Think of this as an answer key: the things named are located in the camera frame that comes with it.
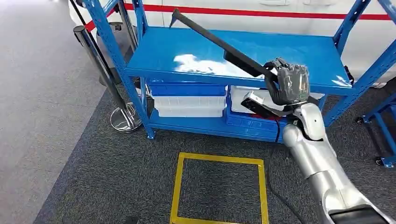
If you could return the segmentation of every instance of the red stripe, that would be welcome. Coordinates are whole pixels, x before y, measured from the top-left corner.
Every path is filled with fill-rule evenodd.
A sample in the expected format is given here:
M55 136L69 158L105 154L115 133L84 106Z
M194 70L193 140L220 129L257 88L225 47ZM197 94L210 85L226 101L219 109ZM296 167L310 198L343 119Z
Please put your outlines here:
M127 10L133 10L134 6L131 3L126 3ZM144 5L144 10L148 12L167 12L171 13L175 8L178 8L182 13L196 13L196 14L216 14L216 15L248 15L248 16L268 16L268 17L283 17L283 18L307 18L307 19L344 19L346 14L326 14L326 13L290 13L290 12L267 12L267 11L252 11L252 10L235 10L235 9L219 9L219 8L201 8L201 7L183 7L183 6L159 6L159 5ZM391 20L387 14L363 14L360 20ZM90 21L86 26L88 31L95 28L93 21Z

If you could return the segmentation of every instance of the white plastic crate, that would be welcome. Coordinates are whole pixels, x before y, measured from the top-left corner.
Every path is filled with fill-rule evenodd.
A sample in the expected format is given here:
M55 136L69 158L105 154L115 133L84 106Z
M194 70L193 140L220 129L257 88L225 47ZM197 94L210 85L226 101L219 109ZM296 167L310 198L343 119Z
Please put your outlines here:
M222 117L226 97L153 97L160 117Z
M284 106L279 106L276 105L274 102L272 102L271 96L269 95L268 90L259 90L259 89L255 89L252 87L243 87L243 86L231 86L231 111L234 112L241 112L241 113L253 113L251 110L245 108L244 106L242 106L240 103L243 101L243 98L245 97L245 95L247 93L249 93L249 91L253 90L255 95L264 98L264 104L277 109L277 110L283 110ZM324 96L324 94L321 93L310 93L310 95L312 97L314 97L315 99L320 99Z

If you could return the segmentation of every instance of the blue metal shelf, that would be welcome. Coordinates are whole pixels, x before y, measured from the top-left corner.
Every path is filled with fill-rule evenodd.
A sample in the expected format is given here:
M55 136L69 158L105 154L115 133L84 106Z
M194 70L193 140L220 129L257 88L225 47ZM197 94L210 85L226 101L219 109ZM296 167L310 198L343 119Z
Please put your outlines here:
M383 164L388 168L393 168L393 163L396 163L396 143L392 134L389 132L384 120L382 119L381 113L385 110L389 110L394 119L396 120L396 92L386 98L381 104L379 104L372 111L363 115L363 121L365 123L370 123L372 119L376 119L378 125L380 126L386 141L389 144L390 149L393 151L393 156L391 157L381 157Z
M163 118L159 117L158 111L154 109L151 113L150 124L148 126L172 131L211 134L259 141L274 142L276 138L276 132L274 131L267 131L267 134L263 134L260 131L260 135L255 135L252 133L251 128L228 125L225 115L221 118ZM282 131L278 142L282 142Z
M312 92L347 95L352 90L332 37L211 32L258 63L265 64L282 57L290 63L308 66ZM223 55L222 48L191 29L151 27L139 42L126 71L131 76L140 74L170 81L196 80L196 74L238 76L241 70L226 62ZM253 85L265 86L263 82Z
M153 128L264 141L275 139L274 131L265 136L254 135L242 127L227 125L225 118L160 118L156 110L149 118L145 95L139 98L131 77L140 76L142 87L145 87L146 78L259 88L265 87L265 82L263 79L230 76L240 74L242 70L223 59L224 51L220 47L190 29L149 27L142 0L132 0L139 44L132 59L126 63L106 18L118 1L110 0L104 7L99 0L84 0L84 3L150 139L155 136ZM340 56L351 29L369 2L356 0L333 37L212 32L258 63L265 64L282 57L290 63L308 66L312 92L342 96L324 117L325 125L329 126L396 63L395 40L353 86L349 83ZM396 10L390 1L379 2L395 21Z

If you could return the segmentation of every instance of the blue plastic crate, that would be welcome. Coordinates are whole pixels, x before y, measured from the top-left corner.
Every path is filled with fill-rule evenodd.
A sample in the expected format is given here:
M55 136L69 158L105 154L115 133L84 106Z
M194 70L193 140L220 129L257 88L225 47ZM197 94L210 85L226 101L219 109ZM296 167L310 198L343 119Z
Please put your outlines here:
M222 97L226 87L216 84L178 82L167 83L149 80L148 85L154 97Z
M247 113L233 112L231 111L231 104L231 98L228 96L226 109L226 122L228 125L244 128L245 132L249 135L263 136L275 140L278 126L274 120L251 117L251 114ZM281 133L278 141L282 142L282 131L287 125L286 119L282 118L279 121L279 125Z

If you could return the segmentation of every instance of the white vehicle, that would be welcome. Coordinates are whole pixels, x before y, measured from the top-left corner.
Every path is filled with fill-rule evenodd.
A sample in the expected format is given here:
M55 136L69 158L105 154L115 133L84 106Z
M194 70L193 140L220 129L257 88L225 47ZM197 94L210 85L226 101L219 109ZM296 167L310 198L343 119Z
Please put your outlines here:
M206 29L243 30L289 34L333 36L355 0L142 0L149 26L164 27L170 24L171 12L178 7L181 12ZM105 5L107 0L100 0ZM133 9L132 1L126 0ZM76 25L81 25L77 13L69 2L70 15ZM89 23L88 11L78 6L82 17ZM129 16L136 24L135 14ZM118 13L108 16L109 22L121 22ZM174 27L185 27L176 23ZM362 17L352 29L342 62L349 67L355 79L373 64L394 41L396 26L380 4L370 2ZM396 77L396 66L391 67L375 83L383 87Z

